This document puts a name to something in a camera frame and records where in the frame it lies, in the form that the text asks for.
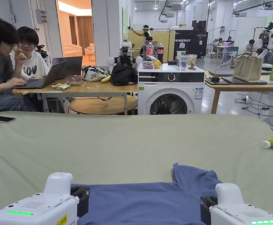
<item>wooden stool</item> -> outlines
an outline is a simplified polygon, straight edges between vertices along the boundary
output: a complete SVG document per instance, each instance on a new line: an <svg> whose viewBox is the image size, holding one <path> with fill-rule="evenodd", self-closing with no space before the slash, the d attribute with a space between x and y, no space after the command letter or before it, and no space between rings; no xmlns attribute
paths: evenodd
<svg viewBox="0 0 273 225"><path fill-rule="evenodd" d="M137 98L127 95L128 111L133 112L133 109L137 107L137 103ZM124 98L119 97L106 101L99 98L77 98L70 103L70 109L77 114L113 115L124 113L124 104Z"/></svg>

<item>yellow warning label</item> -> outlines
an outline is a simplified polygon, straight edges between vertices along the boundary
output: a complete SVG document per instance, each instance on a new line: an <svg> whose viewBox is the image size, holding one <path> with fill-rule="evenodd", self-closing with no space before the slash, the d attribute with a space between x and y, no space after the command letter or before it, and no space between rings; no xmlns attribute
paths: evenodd
<svg viewBox="0 0 273 225"><path fill-rule="evenodd" d="M68 222L68 214L65 214L56 225L65 225Z"/></svg>

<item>banana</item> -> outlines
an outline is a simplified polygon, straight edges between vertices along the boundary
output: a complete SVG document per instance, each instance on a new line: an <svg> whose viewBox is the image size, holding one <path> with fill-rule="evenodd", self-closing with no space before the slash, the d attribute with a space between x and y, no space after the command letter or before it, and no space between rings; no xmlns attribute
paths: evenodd
<svg viewBox="0 0 273 225"><path fill-rule="evenodd" d="M109 81L110 81L110 75L109 75L108 77L103 78L103 79L101 80L102 83L106 83L106 82L109 82Z"/></svg>

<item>beige tote bag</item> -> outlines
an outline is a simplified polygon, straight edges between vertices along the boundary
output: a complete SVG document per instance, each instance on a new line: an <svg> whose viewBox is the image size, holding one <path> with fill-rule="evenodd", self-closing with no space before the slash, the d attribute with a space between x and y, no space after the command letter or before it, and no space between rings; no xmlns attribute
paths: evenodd
<svg viewBox="0 0 273 225"><path fill-rule="evenodd" d="M234 59L235 69L233 76L246 82L256 82L260 79L262 69L262 58L245 52Z"/></svg>

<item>control knob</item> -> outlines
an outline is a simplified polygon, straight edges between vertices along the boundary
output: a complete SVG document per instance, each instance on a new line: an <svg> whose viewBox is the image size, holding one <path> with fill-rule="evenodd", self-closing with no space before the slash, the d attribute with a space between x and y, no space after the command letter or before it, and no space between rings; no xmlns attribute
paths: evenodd
<svg viewBox="0 0 273 225"><path fill-rule="evenodd" d="M170 73L170 74L167 76L167 79L168 79L170 82L174 81L174 80L176 79L175 74Z"/></svg>

